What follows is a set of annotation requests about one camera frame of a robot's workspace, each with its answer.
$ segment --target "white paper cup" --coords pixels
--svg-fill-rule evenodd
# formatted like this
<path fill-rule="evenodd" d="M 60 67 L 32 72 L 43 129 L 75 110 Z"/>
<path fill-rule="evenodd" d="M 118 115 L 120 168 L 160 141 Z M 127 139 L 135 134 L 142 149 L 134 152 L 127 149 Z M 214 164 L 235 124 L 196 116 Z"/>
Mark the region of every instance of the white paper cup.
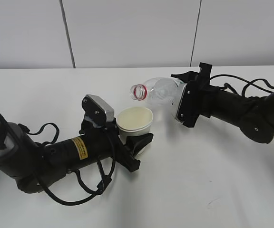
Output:
<path fill-rule="evenodd" d="M 140 136 L 150 132 L 153 113 L 145 107 L 131 107 L 123 110 L 116 118 L 122 143 L 128 136 Z"/>

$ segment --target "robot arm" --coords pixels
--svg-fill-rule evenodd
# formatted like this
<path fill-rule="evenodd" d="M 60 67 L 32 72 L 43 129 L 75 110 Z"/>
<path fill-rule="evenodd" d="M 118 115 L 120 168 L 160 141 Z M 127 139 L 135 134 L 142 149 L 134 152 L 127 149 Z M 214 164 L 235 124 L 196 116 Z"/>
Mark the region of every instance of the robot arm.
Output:
<path fill-rule="evenodd" d="M 122 144 L 114 118 L 114 110 L 100 97 L 86 95 L 82 101 L 85 117 L 81 135 L 55 143 L 59 129 L 53 124 L 56 136 L 52 142 L 33 142 L 26 126 L 8 123 L 0 114 L 0 170 L 12 177 L 20 190 L 26 193 L 45 191 L 51 198 L 63 205 L 78 205 L 101 195 L 112 181 L 115 163 L 118 162 L 130 172 L 139 169 L 140 161 L 135 156 L 149 144 L 153 134 L 128 137 Z M 111 157 L 112 168 L 105 174 L 100 160 Z M 97 163 L 101 181 L 97 190 L 89 189 L 82 181 L 79 169 Z M 89 194 L 77 202 L 65 202 L 56 197 L 48 187 L 74 172 L 80 186 Z"/>
<path fill-rule="evenodd" d="M 218 77 L 210 77 L 212 65 L 200 63 L 199 66 L 199 73 L 191 71 L 172 75 L 184 82 L 179 85 L 180 92 L 174 101 L 173 116 L 176 120 L 186 127 L 194 127 L 199 115 L 213 116 L 239 127 L 248 138 L 258 143 L 270 143 L 274 137 L 274 92 L 265 97 L 245 97 L 245 89 L 249 85 L 258 86 L 236 76 L 218 75 L 235 77 L 248 83 L 242 96 L 232 87 L 230 89 L 234 93 L 224 91 L 227 86 L 210 85 L 210 80 Z"/>

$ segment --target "clear plastic bottle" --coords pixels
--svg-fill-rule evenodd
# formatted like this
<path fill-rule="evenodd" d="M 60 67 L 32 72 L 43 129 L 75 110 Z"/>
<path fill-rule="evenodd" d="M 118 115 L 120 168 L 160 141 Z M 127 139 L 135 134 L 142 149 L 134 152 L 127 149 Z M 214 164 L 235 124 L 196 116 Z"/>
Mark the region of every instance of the clear plastic bottle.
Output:
<path fill-rule="evenodd" d="M 143 84 L 133 85 L 130 96 L 134 100 L 144 100 L 151 105 L 171 105 L 180 82 L 171 78 L 152 78 Z"/>

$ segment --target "label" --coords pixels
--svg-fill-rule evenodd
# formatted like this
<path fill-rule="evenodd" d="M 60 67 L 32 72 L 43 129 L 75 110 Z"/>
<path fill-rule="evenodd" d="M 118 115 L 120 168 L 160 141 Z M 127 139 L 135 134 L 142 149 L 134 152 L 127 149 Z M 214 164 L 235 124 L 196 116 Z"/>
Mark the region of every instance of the label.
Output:
<path fill-rule="evenodd" d="M 76 137 L 76 138 L 73 138 L 72 141 L 74 142 L 77 148 L 80 160 L 86 159 L 88 157 L 88 151 L 86 149 L 86 146 L 83 140 L 80 137 Z"/>

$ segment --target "bottle neck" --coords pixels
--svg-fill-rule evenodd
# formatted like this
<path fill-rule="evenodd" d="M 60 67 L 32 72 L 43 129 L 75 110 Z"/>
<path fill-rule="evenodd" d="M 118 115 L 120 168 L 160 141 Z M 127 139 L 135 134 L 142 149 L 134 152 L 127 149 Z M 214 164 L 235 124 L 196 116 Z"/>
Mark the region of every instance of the bottle neck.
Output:
<path fill-rule="evenodd" d="M 130 90 L 130 96 L 134 100 L 142 101 L 147 97 L 147 88 L 142 85 L 133 85 Z"/>

